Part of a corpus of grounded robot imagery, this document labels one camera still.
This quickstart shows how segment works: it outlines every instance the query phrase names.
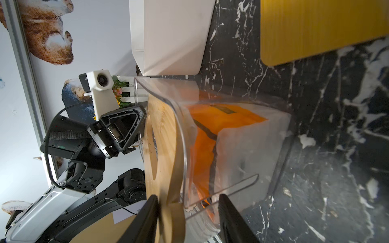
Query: camera lens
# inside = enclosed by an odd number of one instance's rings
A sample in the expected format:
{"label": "camera lens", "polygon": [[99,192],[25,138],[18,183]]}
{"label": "camera lens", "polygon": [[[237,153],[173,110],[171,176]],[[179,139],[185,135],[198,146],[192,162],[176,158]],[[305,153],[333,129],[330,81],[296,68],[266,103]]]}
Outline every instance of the camera lens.
{"label": "camera lens", "polygon": [[108,84],[108,78],[104,74],[97,75],[97,81],[103,87]]}

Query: flowers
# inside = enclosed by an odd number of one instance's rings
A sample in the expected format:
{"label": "flowers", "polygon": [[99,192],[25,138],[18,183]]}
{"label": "flowers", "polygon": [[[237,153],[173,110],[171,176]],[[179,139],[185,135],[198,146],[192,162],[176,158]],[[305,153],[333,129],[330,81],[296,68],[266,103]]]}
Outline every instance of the flowers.
{"label": "flowers", "polygon": [[117,104],[119,105],[119,107],[125,107],[127,105],[129,105],[130,103],[129,102],[121,102],[121,98],[123,97],[123,90],[122,88],[123,87],[128,87],[128,82],[121,82],[119,81],[119,79],[117,78],[117,76],[113,75],[112,76],[112,79],[114,81],[114,85],[112,86],[112,90],[115,94],[115,98],[116,98],[116,101],[117,101]]}

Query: white paper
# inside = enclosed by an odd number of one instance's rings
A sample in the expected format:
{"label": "white paper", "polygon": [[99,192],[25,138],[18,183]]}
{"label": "white paper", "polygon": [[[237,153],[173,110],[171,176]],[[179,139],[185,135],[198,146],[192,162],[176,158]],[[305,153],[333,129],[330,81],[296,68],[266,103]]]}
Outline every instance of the white paper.
{"label": "white paper", "polygon": [[[142,209],[143,205],[146,203],[146,200],[136,202],[134,204],[128,205],[125,207],[128,211],[131,211],[133,213],[138,214],[138,212]],[[112,212],[112,215],[114,216],[114,224],[119,223],[120,221],[123,221],[126,218],[131,217],[133,214],[127,212],[124,209],[118,209],[116,211]]]}

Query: white wall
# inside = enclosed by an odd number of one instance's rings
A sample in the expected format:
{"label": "white wall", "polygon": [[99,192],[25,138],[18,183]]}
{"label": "white wall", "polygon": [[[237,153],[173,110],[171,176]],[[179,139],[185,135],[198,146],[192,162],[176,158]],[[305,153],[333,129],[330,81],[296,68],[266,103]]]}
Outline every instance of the white wall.
{"label": "white wall", "polygon": [[[74,10],[62,16],[63,29],[73,38],[74,60],[68,65],[53,65],[31,55],[39,96],[49,124],[64,108],[61,91],[67,79],[79,74],[108,69],[112,75],[136,76],[131,53],[128,0],[72,0]],[[8,31],[0,25],[0,203],[8,200],[34,202],[47,188],[34,130]],[[99,193],[117,176],[131,168],[144,169],[139,150],[105,160],[104,180]],[[0,237],[9,215],[0,212]]]}
{"label": "white wall", "polygon": [[[0,24],[0,204],[10,200],[33,203],[47,190],[27,101],[8,31]],[[0,210],[0,237],[10,215]]]}
{"label": "white wall", "polygon": [[[108,69],[111,75],[136,76],[131,52],[128,0],[72,0],[73,12],[62,16],[63,31],[73,38],[74,60],[68,65],[53,65],[31,55],[39,96],[46,121],[65,106],[61,92],[67,79],[89,71]],[[144,169],[139,150],[105,160],[104,180],[97,193],[117,176],[132,168]]]}

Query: white box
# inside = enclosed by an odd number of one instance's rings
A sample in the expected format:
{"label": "white box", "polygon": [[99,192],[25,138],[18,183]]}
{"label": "white box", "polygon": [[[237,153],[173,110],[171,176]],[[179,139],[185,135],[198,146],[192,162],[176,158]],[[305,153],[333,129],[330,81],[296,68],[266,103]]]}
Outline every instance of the white box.
{"label": "white box", "polygon": [[130,0],[132,54],[144,76],[198,74],[215,0]]}

